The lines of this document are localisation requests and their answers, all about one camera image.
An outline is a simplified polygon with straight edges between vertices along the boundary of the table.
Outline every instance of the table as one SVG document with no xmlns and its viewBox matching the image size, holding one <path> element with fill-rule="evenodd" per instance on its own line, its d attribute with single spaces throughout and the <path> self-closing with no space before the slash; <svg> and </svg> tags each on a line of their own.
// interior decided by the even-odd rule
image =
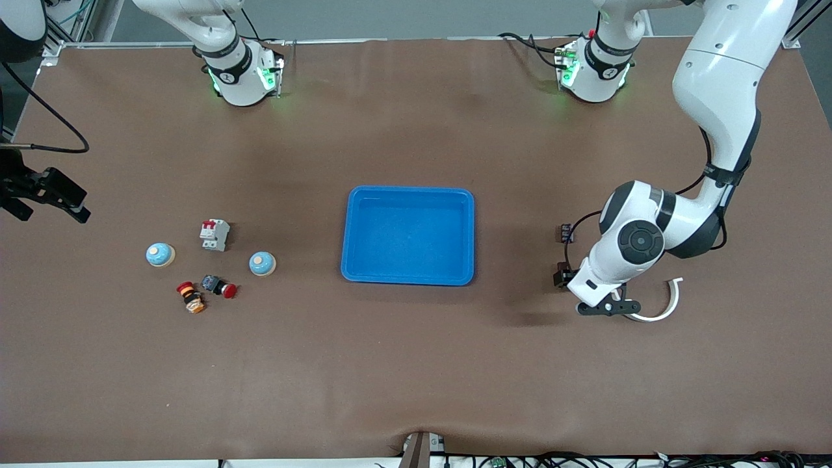
<svg viewBox="0 0 832 468">
<path fill-rule="evenodd" d="M 413 431 L 455 452 L 832 450 L 832 133 L 800 55 L 760 84 L 763 122 L 719 252 L 666 256 L 630 285 L 655 324 L 579 316 L 552 285 L 557 226 L 639 179 L 701 172 L 671 79 L 684 38 L 646 39 L 590 105 L 515 42 L 283 47 L 284 95 L 233 108 L 187 49 L 67 49 L 37 80 L 88 137 L 27 154 L 89 191 L 86 225 L 2 215 L 0 461 L 390 456 Z M 18 141 L 73 144 L 29 105 Z M 459 288 L 339 274 L 360 184 L 465 187 L 477 265 Z M 204 251 L 209 217 L 229 250 Z M 597 239 L 577 233 L 579 258 Z M 176 249 L 164 269 L 147 246 Z M 272 276 L 248 272 L 270 251 Z M 215 274 L 236 299 L 186 312 Z"/>
</svg>

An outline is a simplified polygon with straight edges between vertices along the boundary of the plastic tray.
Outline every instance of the plastic tray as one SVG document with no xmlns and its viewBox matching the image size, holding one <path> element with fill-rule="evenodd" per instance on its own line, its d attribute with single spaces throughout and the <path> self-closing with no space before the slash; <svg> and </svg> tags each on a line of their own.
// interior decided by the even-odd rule
<svg viewBox="0 0 832 468">
<path fill-rule="evenodd" d="M 473 196 L 462 188 L 359 186 L 341 274 L 350 281 L 464 286 L 473 278 Z"/>
</svg>

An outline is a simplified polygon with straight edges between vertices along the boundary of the white robotic arm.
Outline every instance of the white robotic arm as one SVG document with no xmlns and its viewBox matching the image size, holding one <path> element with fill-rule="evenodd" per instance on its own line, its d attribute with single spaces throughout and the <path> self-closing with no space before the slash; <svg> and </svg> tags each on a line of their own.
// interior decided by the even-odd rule
<svg viewBox="0 0 832 468">
<path fill-rule="evenodd" d="M 133 0 L 190 39 L 208 64 L 214 89 L 228 103 L 250 106 L 280 94 L 283 58 L 256 41 L 240 38 L 226 16 L 244 0 Z"/>
<path fill-rule="evenodd" d="M 703 185 L 693 200 L 638 181 L 613 192 L 601 215 L 602 238 L 567 285 L 584 302 L 579 312 L 608 301 L 610 292 L 646 271 L 664 251 L 680 258 L 709 251 L 733 191 L 750 165 L 760 128 L 757 85 L 780 45 L 796 0 L 706 0 L 703 8 L 705 20 L 676 70 L 673 94 L 710 135 L 713 161 L 706 165 Z M 593 78 L 582 70 L 573 91 L 581 89 L 577 82 L 585 75 Z"/>
</svg>

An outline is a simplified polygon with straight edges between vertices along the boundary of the black cable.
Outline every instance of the black cable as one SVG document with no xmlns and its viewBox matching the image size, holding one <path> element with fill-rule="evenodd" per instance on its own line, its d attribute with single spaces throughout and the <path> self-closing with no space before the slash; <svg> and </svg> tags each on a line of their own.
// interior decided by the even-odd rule
<svg viewBox="0 0 832 468">
<path fill-rule="evenodd" d="M 710 140 L 710 138 L 708 138 L 708 134 L 707 134 L 707 132 L 705 132 L 704 128 L 699 127 L 699 131 L 702 132 L 702 138 L 705 140 L 705 151 L 707 153 L 706 156 L 707 156 L 707 159 L 708 159 L 708 163 L 710 164 L 711 163 L 711 157 L 712 157 L 712 154 L 711 154 L 711 140 Z M 681 189 L 680 191 L 676 192 L 676 195 L 681 195 L 682 193 L 689 192 L 693 187 L 696 187 L 697 185 L 699 185 L 699 182 L 702 182 L 702 179 L 704 179 L 704 178 L 705 178 L 705 173 L 703 172 L 702 174 L 700 174 L 699 178 L 697 178 L 695 182 L 693 182 L 691 185 Z"/>
<path fill-rule="evenodd" d="M 29 149 L 42 150 L 42 151 L 51 151 L 51 152 L 68 152 L 68 153 L 72 153 L 72 154 L 80 154 L 80 153 L 83 153 L 83 152 L 90 151 L 90 144 L 87 143 L 87 139 L 84 138 L 84 136 L 75 127 L 73 127 L 72 124 L 69 123 L 69 121 L 67 119 L 63 118 L 63 116 L 61 114 L 57 113 L 57 111 L 55 109 L 53 109 L 52 106 L 47 104 L 46 101 L 41 99 L 41 97 L 38 96 L 37 93 L 35 93 L 25 82 L 23 82 L 23 80 L 20 79 L 20 77 L 14 72 L 14 70 L 12 70 L 12 68 L 8 66 L 8 63 L 3 62 L 2 66 L 3 66 L 3 68 L 6 69 L 8 74 L 12 76 L 12 79 L 14 79 L 14 81 L 16 81 L 17 84 L 20 85 L 20 87 L 22 87 L 23 89 L 26 90 L 26 92 L 29 93 L 29 96 L 34 97 L 35 101 L 40 102 L 42 106 L 44 106 L 53 116 L 55 116 L 55 118 L 57 118 L 59 121 L 61 121 L 61 123 L 66 125 L 67 128 L 69 128 L 72 131 L 72 133 L 75 133 L 75 136 L 78 137 L 79 140 L 81 140 L 81 143 L 84 146 L 84 148 L 82 148 L 82 149 L 72 149 L 72 148 L 61 148 L 61 147 L 49 147 L 49 146 L 36 145 L 34 143 L 31 143 L 29 145 Z"/>
<path fill-rule="evenodd" d="M 544 453 L 543 455 L 541 455 L 541 457 L 544 460 L 552 461 L 552 463 L 549 465 L 550 468 L 558 468 L 559 466 L 562 466 L 562 465 L 564 465 L 565 463 L 567 463 L 569 461 L 571 461 L 572 463 L 577 463 L 582 468 L 590 468 L 589 465 L 582 462 L 580 459 L 584 459 L 584 460 L 589 461 L 590 458 L 595 458 L 595 457 L 586 457 L 586 456 L 583 456 L 583 455 L 581 455 L 579 453 L 576 453 L 576 452 L 556 452 L 556 451 L 550 451 L 550 452 Z M 563 460 L 559 461 L 558 463 L 554 463 L 553 459 L 555 459 L 555 458 L 563 458 Z"/>
<path fill-rule="evenodd" d="M 586 219 L 590 217 L 594 217 L 595 215 L 600 215 L 601 211 L 591 212 L 588 215 L 584 215 L 581 219 L 577 220 L 575 224 L 572 225 L 572 229 L 569 230 L 569 236 L 567 236 L 567 243 L 563 244 L 563 260 L 567 263 L 567 268 L 569 270 L 572 269 L 572 264 L 569 263 L 569 244 L 571 244 L 572 234 L 575 232 L 575 229 L 578 227 L 579 224 L 584 222 Z"/>
<path fill-rule="evenodd" d="M 622 284 L 622 287 L 624 288 L 624 292 L 622 292 L 622 296 L 625 296 L 626 295 L 626 283 Z M 590 457 L 587 457 L 587 459 L 592 460 L 592 461 L 597 461 L 598 463 L 601 463 L 602 465 L 606 466 L 607 468 L 613 468 L 613 466 L 610 465 L 610 463 L 608 461 L 604 460 L 601 457 L 590 456 Z"/>
<path fill-rule="evenodd" d="M 711 247 L 710 250 L 716 251 L 720 250 L 722 247 L 726 246 L 728 243 L 728 228 L 726 227 L 726 219 L 723 215 L 718 215 L 720 218 L 720 230 L 722 231 L 722 242 L 720 245 Z"/>
<path fill-rule="evenodd" d="M 529 48 L 532 48 L 532 49 L 535 48 L 529 41 L 527 41 L 526 39 L 523 39 L 522 37 L 518 36 L 517 34 L 515 34 L 513 32 L 504 32 L 503 34 L 498 34 L 497 37 L 510 37 L 512 39 L 516 39 L 518 42 L 520 42 L 522 45 L 524 45 L 526 47 L 529 47 Z M 543 52 L 555 53 L 555 49 L 550 49 L 548 47 L 537 46 L 537 48 L 539 48 Z"/>
<path fill-rule="evenodd" d="M 688 461 L 687 463 L 684 463 L 682 465 L 673 466 L 673 468 L 704 468 L 706 466 L 728 467 L 728 466 L 733 465 L 734 463 L 739 463 L 741 461 L 748 461 L 748 460 L 745 457 L 744 458 L 737 458 L 737 459 L 721 459 L 721 458 L 716 457 L 716 456 L 702 456 L 698 460 Z M 788 463 L 786 466 L 783 466 L 783 465 L 780 465 L 780 466 L 782 468 L 786 468 L 786 466 L 791 467 L 791 464 Z"/>
<path fill-rule="evenodd" d="M 532 47 L 534 47 L 534 50 L 537 51 L 537 56 L 540 57 L 541 60 L 543 60 L 543 63 L 546 63 L 549 67 L 555 68 L 557 70 L 566 70 L 567 69 L 565 65 L 560 65 L 560 64 L 555 63 L 555 62 L 549 62 L 543 56 L 543 53 L 541 52 L 540 47 L 537 45 L 537 42 L 534 42 L 534 36 L 532 34 L 528 35 L 528 41 L 532 43 Z"/>
<path fill-rule="evenodd" d="M 251 27 L 251 31 L 255 34 L 255 37 L 257 38 L 257 40 L 262 41 L 262 39 L 260 39 L 260 34 L 257 33 L 257 29 L 255 28 L 254 23 L 251 22 L 251 20 L 249 19 L 248 13 L 245 12 L 245 8 L 240 8 L 240 11 L 243 13 L 243 16 L 245 17 L 245 20 L 249 23 L 249 26 Z"/>
</svg>

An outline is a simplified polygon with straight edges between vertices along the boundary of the electrical component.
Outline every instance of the electrical component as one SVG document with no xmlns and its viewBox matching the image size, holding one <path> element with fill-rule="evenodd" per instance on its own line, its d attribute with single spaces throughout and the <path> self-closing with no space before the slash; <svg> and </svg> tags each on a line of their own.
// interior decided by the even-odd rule
<svg viewBox="0 0 832 468">
<path fill-rule="evenodd" d="M 206 291 L 213 292 L 217 296 L 231 299 L 237 293 L 237 286 L 222 281 L 218 276 L 206 275 L 202 278 L 202 287 Z"/>
<path fill-rule="evenodd" d="M 563 65 L 563 69 L 557 70 L 557 82 L 562 87 L 571 88 L 581 71 L 581 61 L 577 58 L 577 40 L 555 49 L 555 63 Z"/>
<path fill-rule="evenodd" d="M 572 224 L 562 224 L 561 225 L 561 243 L 562 244 L 571 244 L 575 241 L 575 234 L 573 233 L 574 228 L 572 228 Z"/>
<path fill-rule="evenodd" d="M 555 287 L 565 288 L 574 277 L 575 271 L 565 261 L 559 262 L 557 264 L 557 273 L 554 274 Z"/>
<path fill-rule="evenodd" d="M 176 292 L 182 296 L 182 300 L 185 302 L 185 309 L 188 312 L 198 314 L 206 308 L 205 303 L 202 301 L 202 293 L 194 288 L 194 283 L 185 281 L 176 288 Z"/>
</svg>

